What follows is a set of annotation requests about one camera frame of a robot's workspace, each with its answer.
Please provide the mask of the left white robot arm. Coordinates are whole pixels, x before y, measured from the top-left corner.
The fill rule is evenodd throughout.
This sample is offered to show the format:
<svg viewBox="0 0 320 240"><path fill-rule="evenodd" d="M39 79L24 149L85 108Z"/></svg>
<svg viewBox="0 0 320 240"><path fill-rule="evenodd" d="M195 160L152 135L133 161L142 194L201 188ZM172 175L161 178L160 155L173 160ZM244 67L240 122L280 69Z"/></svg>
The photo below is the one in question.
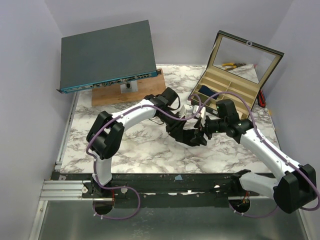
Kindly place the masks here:
<svg viewBox="0 0 320 240"><path fill-rule="evenodd" d="M88 146L86 153L94 158L92 178L96 182L93 191L101 198L107 197L111 191L112 157L120 148L124 132L140 122L159 118L166 132L177 142L191 146L195 131L184 129L185 121L179 120L170 106L178 98L171 88L158 95L147 95L136 105L116 113L102 111L99 113L86 137Z"/></svg>

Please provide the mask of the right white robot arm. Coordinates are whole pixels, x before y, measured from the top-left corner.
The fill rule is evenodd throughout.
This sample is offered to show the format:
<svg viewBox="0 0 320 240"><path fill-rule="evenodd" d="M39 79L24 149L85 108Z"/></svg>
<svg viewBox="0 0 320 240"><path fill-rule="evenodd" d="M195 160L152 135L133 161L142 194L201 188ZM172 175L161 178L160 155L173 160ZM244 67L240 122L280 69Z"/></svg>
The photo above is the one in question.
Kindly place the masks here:
<svg viewBox="0 0 320 240"><path fill-rule="evenodd" d="M240 119L232 100L219 100L216 107L218 119L207 118L204 133L208 137L225 133L256 155L274 176L240 171L230 183L234 195L241 196L247 191L258 193L273 199L287 214L303 208L320 195L316 187L316 171L310 164L301 165L291 159L266 139L251 120Z"/></svg>

